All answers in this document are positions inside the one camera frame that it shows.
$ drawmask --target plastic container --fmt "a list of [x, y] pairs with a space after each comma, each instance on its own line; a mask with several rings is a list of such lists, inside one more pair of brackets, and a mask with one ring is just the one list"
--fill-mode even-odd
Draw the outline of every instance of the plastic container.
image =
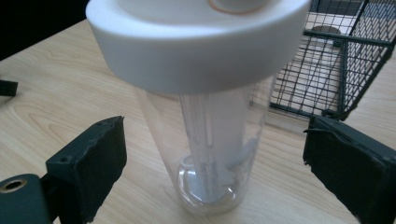
[[[273, 77], [268, 77], [267, 103]], [[250, 101], [254, 85], [208, 94], [138, 90], [145, 119], [190, 212], [210, 215], [240, 203], [269, 104]]]

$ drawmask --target wooden table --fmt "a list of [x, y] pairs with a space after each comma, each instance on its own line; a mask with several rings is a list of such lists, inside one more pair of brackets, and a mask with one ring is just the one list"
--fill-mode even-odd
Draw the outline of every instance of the wooden table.
[[[346, 121], [393, 148], [395, 60]], [[0, 101], [0, 180], [43, 175], [45, 161], [89, 126], [125, 116], [128, 163], [94, 223], [357, 223], [304, 165], [304, 135], [271, 125], [265, 127], [244, 201], [216, 217], [187, 214], [134, 87], [108, 70], [86, 21], [0, 62], [0, 79], [20, 83], [16, 97]]]

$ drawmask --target white lid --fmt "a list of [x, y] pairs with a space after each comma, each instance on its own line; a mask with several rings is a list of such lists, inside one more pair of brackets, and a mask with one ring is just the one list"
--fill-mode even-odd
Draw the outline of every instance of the white lid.
[[294, 55], [309, 0], [267, 0], [234, 15], [197, 0], [91, 0], [107, 65], [146, 90], [204, 93], [270, 76]]

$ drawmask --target screw hole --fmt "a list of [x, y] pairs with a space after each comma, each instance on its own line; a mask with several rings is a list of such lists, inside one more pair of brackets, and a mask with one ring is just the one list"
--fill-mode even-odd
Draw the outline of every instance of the screw hole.
[[0, 193], [10, 193], [23, 188], [27, 184], [25, 179], [16, 179], [7, 182], [4, 186], [0, 187]]
[[68, 162], [68, 161], [70, 161], [70, 157], [69, 156], [64, 156], [59, 161], [60, 162]]

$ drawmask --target black wire cage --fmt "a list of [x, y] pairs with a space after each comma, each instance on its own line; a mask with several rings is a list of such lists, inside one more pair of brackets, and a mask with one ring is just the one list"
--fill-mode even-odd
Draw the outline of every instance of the black wire cage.
[[[313, 0], [294, 59], [278, 72], [270, 106], [344, 120], [396, 43], [396, 0]], [[252, 93], [259, 102], [260, 84]]]

